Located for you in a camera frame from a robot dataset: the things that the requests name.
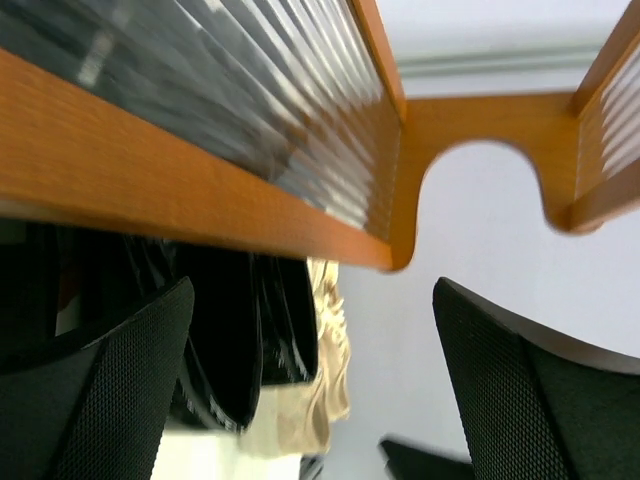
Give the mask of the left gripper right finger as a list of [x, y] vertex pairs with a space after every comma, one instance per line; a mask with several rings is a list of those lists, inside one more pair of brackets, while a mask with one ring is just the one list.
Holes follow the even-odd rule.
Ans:
[[638, 478], [638, 358], [448, 278], [433, 312], [476, 478]]

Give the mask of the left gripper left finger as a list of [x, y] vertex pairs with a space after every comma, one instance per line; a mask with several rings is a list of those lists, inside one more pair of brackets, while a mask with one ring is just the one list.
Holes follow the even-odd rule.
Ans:
[[4, 479], [148, 479], [194, 306], [188, 278], [1, 356]]

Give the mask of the black loafer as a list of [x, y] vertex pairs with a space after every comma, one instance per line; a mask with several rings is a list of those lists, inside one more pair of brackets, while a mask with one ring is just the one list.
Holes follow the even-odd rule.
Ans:
[[261, 334], [264, 386], [312, 382], [318, 372], [318, 327], [307, 263], [250, 256]]
[[250, 253], [4, 219], [1, 350], [102, 320], [182, 277], [192, 283], [194, 307], [171, 415], [241, 434], [255, 416], [262, 375]]

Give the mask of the beige lace sneaker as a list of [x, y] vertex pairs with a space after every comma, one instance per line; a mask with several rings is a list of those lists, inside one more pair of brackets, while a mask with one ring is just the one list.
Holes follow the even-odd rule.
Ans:
[[347, 368], [351, 346], [346, 330], [344, 298], [338, 291], [339, 264], [307, 259], [314, 298], [319, 372], [309, 383], [261, 388], [257, 412], [240, 449], [272, 459], [287, 455], [325, 454], [330, 448], [331, 424], [350, 412]]

